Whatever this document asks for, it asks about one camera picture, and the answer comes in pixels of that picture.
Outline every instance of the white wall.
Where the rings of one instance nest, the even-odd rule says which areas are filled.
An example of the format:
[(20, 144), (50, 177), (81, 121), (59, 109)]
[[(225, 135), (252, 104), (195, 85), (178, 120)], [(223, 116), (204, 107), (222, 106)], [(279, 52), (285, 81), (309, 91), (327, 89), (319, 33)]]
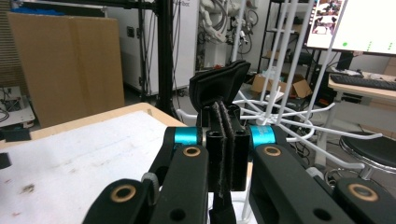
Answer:
[[(260, 1), (256, 0), (256, 2), (258, 4), (258, 8), (253, 10), (255, 10), (259, 15), (259, 23), (253, 28), (254, 35), (251, 36), (253, 42), (253, 48), (249, 54), (243, 55), (243, 59), (250, 62), (251, 68), (253, 68), (254, 70), (257, 70), (259, 64), (263, 30), (265, 26), (265, 19), (267, 15), (269, 0), (260, 0)], [(304, 11), (305, 8), (306, 7), (304, 6), (304, 4), (300, 4), (299, 7), (297, 8), (299, 14), (302, 14), (302, 16), (299, 16), (300, 18), (303, 17), (304, 13), (302, 11)], [(269, 20), (270, 20), (270, 24), (273, 25), (270, 26), (269, 24), (269, 27), (275, 26), (276, 9), (277, 9), (277, 4), (272, 4), (271, 16)], [(270, 50), (271, 48), (270, 36), (271, 35), (267, 34), (267, 41), (264, 46), (263, 54), (265, 54), (267, 50)], [(227, 58), (228, 58), (231, 53), (231, 48), (227, 48), (227, 51), (228, 51), (227, 52)], [(319, 63), (322, 63), (324, 61), (325, 55), (326, 53), (323, 51)], [(350, 69), (355, 69), (355, 70), (360, 69), (361, 71), (382, 74), (385, 71), (388, 61), (389, 61), (389, 57), (385, 57), (385, 56), (362, 55), (353, 59), (352, 64), (350, 65)]]

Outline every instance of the monitor screen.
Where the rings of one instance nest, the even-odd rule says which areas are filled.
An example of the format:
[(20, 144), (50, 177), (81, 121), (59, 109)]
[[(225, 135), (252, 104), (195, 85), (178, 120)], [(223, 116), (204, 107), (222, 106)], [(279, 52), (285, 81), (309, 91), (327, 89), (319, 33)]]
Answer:
[[(346, 7), (339, 22), (341, 9)], [(358, 50), (371, 54), (396, 54), (395, 0), (316, 0), (304, 46), (327, 49), (339, 25), (333, 50)]]

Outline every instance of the paper sheet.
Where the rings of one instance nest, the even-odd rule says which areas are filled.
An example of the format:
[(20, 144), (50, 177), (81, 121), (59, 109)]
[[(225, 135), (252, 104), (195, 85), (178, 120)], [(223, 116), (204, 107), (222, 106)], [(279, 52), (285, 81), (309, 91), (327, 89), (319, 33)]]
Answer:
[(0, 223), (81, 223), (108, 184), (140, 180), (165, 128), (135, 112), (2, 150)]

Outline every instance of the black stool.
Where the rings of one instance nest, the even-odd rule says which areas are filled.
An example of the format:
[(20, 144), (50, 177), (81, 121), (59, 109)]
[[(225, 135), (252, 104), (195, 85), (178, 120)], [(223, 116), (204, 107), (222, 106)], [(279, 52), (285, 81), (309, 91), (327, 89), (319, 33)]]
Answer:
[[(363, 132), (351, 133), (370, 135), (370, 133)], [(360, 173), (362, 179), (370, 179), (374, 168), (396, 174), (396, 141), (387, 137), (362, 140), (342, 136), (340, 146), (347, 153), (366, 164)]]

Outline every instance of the brown cardboard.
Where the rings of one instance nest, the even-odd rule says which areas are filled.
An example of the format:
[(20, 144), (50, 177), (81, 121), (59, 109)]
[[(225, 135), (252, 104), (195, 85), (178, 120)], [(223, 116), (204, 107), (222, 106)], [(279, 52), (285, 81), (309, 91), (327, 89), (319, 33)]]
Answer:
[(42, 127), (124, 106), (114, 19), (8, 13)]
[[(287, 74), (282, 74), (281, 75), (284, 80), (288, 79)], [(264, 85), (265, 77), (263, 77), (261, 74), (258, 74), (254, 77), (253, 84), (251, 86), (251, 90), (255, 92), (262, 92), (262, 87)], [(300, 97), (300, 98), (305, 98), (306, 96), (312, 94), (311, 88), (309, 88), (308, 83), (304, 79), (303, 76), (296, 74), (294, 75), (294, 79), (292, 82), (292, 87), (290, 89), (290, 94), (289, 97)], [(269, 79), (268, 80), (268, 85), (267, 85), (267, 90), (271, 90), (273, 85), (273, 80)], [(278, 86), (280, 86), (280, 91), (285, 91), (286, 89), (286, 82), (280, 81), (278, 83)]]

